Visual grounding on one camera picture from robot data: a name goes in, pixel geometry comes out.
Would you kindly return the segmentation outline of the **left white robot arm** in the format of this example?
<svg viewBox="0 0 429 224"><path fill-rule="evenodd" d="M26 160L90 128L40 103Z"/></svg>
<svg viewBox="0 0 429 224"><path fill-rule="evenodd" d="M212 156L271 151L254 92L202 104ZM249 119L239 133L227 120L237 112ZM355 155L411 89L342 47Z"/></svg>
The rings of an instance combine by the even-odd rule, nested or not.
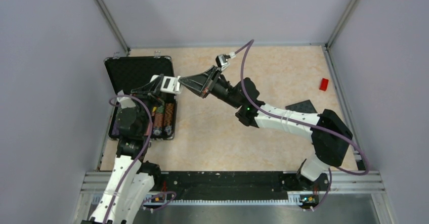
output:
<svg viewBox="0 0 429 224"><path fill-rule="evenodd" d="M144 141L141 145L118 145L114 168L103 196L89 219L82 220L82 223L133 223L150 190L160 188L162 176L159 166L140 160L149 146L150 130L153 128L151 104L143 98L154 96L157 92L180 94L181 91L178 79L168 77L153 91L132 95L120 93L109 100L109 104L119 108L120 112L132 109L143 113L143 118L148 120L143 124Z"/></svg>

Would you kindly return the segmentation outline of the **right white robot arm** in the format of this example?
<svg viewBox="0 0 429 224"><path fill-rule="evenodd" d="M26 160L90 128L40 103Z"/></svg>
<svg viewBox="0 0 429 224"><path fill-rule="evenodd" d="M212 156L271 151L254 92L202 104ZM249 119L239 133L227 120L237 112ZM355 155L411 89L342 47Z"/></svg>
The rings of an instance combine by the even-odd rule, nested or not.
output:
<svg viewBox="0 0 429 224"><path fill-rule="evenodd" d="M201 98L213 95L238 109L235 116L245 126L282 130L310 141L314 154L304 160L295 175L300 188L311 189L323 172L342 166L353 135L334 111L305 113L271 106L257 100L260 93L250 78L242 77L232 86L216 66L178 81Z"/></svg>

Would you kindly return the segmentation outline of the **white remote control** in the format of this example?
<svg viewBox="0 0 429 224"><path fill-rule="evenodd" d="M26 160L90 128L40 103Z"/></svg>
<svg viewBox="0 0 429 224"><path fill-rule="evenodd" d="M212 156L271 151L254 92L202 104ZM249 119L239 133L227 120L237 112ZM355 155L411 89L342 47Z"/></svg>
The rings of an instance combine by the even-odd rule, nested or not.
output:
<svg viewBox="0 0 429 224"><path fill-rule="evenodd" d="M163 93L178 95L182 92L182 84L179 82L181 77L172 77L161 75L153 75L150 82L155 83L155 86L159 86L159 89Z"/></svg>

